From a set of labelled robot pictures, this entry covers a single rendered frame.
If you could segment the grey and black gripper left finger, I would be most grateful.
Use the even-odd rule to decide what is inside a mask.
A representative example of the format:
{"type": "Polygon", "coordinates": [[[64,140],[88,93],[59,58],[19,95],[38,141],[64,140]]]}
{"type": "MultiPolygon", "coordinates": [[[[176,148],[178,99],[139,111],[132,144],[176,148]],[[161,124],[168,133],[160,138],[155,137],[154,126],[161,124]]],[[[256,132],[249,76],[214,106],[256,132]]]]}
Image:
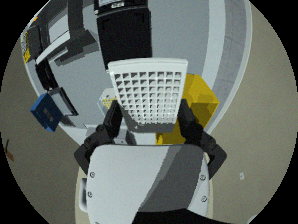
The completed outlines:
{"type": "Polygon", "coordinates": [[[88,136],[84,140],[84,144],[75,151],[74,158],[86,175],[88,174],[90,157],[95,148],[102,144],[115,144],[114,138],[119,135],[122,118],[118,100],[113,100],[103,124],[98,125],[96,131],[88,136]]]}

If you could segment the yellow open-top bin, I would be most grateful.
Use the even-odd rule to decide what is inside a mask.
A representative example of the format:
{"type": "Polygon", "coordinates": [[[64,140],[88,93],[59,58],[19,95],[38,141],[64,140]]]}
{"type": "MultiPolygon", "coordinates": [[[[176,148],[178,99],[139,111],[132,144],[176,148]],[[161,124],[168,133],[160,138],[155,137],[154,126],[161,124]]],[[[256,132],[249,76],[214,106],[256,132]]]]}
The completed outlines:
{"type": "MultiPolygon", "coordinates": [[[[200,75],[194,74],[186,74],[182,99],[191,102],[188,103],[189,108],[192,108],[196,123],[201,124],[203,130],[220,103],[200,75]]],[[[184,143],[186,139],[181,136],[178,117],[172,133],[155,134],[155,139],[156,145],[184,143]]]]}

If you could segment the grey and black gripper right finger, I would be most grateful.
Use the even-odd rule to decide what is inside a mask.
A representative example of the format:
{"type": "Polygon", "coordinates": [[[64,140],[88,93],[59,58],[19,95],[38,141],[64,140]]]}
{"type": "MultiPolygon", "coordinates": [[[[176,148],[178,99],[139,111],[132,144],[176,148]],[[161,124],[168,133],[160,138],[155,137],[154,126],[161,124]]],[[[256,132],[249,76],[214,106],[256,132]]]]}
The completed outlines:
{"type": "Polygon", "coordinates": [[[181,99],[177,117],[181,136],[187,139],[184,144],[199,146],[208,154],[210,161],[207,165],[210,180],[226,160],[226,152],[216,144],[212,136],[203,131],[202,125],[196,123],[193,111],[189,108],[186,99],[181,99]]]}

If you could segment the blue open-top bin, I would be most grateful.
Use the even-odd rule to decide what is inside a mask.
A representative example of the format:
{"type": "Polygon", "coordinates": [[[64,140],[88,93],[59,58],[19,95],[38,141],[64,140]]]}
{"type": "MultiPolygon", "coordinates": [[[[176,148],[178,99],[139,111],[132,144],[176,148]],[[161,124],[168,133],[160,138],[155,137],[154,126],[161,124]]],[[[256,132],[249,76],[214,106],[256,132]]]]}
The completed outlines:
{"type": "Polygon", "coordinates": [[[32,110],[31,113],[38,122],[46,130],[55,132],[63,115],[51,99],[49,93],[42,94],[41,97],[36,100],[33,107],[34,109],[31,107],[30,110],[32,110]]]}

